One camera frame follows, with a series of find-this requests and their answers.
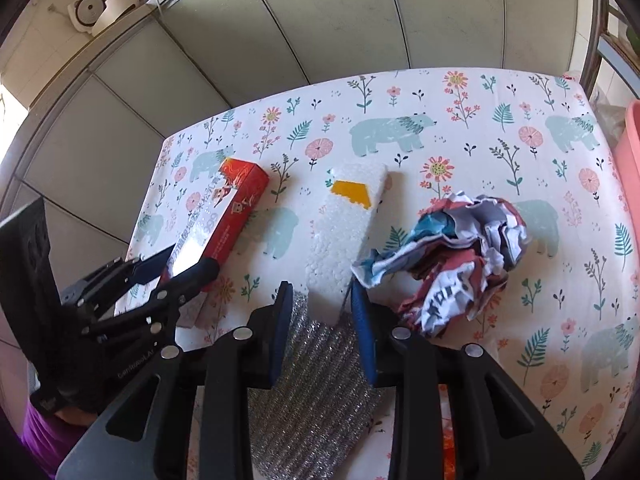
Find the red white medicine box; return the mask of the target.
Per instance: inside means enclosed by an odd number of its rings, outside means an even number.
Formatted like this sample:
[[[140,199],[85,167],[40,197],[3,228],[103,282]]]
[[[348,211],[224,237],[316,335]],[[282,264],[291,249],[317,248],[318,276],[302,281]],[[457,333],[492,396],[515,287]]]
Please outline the red white medicine box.
[[[203,258],[222,266],[268,183],[259,165],[230,157],[210,171],[196,162],[161,180],[150,194],[151,203],[141,211],[127,257],[148,260],[168,249],[168,259],[157,278],[132,286],[116,302],[115,312],[142,306],[158,285]]]

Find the pink plastic trash bucket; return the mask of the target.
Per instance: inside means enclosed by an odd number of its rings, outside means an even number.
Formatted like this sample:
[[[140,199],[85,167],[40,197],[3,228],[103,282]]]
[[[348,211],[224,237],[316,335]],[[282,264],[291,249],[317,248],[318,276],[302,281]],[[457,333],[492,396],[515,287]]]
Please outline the pink plastic trash bucket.
[[[626,195],[629,210],[639,214],[639,106],[640,101],[634,100],[626,109],[625,128],[620,136],[614,159]]]

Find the white foam block yellow sticker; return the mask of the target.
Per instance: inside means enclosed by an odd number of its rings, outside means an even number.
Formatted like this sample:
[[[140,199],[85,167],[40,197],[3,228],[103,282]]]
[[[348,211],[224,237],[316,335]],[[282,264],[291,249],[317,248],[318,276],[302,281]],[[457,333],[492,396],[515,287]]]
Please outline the white foam block yellow sticker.
[[[307,308],[312,320],[335,325],[352,281],[352,264],[366,246],[387,180],[382,162],[352,162],[338,167],[314,219],[305,266]]]

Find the floral bear tablecloth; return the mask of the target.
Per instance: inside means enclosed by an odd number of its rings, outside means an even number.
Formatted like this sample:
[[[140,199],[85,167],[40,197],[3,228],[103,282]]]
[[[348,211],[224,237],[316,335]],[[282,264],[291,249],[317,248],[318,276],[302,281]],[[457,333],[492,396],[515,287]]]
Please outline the floral bear tablecloth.
[[[365,252],[411,243],[419,219],[478,196],[511,203],[530,244],[444,346],[483,346],[576,457],[603,471],[639,362],[639,245],[608,142],[575,81],[431,68],[314,84],[173,128],[130,240],[146,258],[206,212],[247,214],[206,309],[178,333],[211,344],[332,258],[329,226]]]

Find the metal storage shelf rack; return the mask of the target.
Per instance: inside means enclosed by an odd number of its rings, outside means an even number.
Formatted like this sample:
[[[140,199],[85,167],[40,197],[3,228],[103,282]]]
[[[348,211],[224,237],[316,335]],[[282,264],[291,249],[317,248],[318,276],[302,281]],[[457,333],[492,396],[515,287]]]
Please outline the metal storage shelf rack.
[[[591,0],[591,14],[587,50],[579,83],[588,96],[596,88],[603,62],[611,66],[635,99],[639,97],[639,53],[626,35],[614,35],[608,30],[613,15],[632,30],[626,15],[611,3],[612,0]]]

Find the grey kitchen cabinets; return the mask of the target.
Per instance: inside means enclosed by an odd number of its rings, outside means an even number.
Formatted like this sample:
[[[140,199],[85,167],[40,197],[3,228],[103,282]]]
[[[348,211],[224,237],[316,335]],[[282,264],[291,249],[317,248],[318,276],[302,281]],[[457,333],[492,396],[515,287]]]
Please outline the grey kitchen cabinets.
[[[99,36],[28,0],[1,46],[1,203],[48,206],[60,286],[122,255],[163,140],[306,84],[570,66],[578,0],[160,0]]]

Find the crumpled printed paper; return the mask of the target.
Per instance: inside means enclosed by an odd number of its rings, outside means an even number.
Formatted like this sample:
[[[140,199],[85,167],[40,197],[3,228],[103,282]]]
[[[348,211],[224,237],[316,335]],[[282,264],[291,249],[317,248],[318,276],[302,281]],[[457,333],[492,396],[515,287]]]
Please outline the crumpled printed paper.
[[[483,313],[529,243],[525,220],[507,200],[451,193],[421,214],[397,249],[372,250],[352,274],[366,289],[386,276],[410,274],[421,285],[396,313],[410,330],[435,337],[455,318],[472,321]]]

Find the silver foil bubble sheet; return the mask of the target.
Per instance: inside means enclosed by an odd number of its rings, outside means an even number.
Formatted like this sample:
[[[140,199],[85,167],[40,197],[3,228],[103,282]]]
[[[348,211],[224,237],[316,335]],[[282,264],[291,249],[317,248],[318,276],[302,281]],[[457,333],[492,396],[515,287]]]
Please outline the silver foil bubble sheet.
[[[329,479],[366,433],[383,393],[364,377],[348,316],[312,320],[296,292],[282,370],[248,394],[250,452],[264,479]]]

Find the white rice cooker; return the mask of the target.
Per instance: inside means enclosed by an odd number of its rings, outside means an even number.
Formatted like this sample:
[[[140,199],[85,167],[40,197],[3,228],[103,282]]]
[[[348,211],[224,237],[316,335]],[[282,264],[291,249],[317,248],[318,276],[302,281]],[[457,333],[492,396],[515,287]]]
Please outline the white rice cooker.
[[[74,29],[96,37],[111,24],[149,1],[75,0],[67,6],[67,13]]]

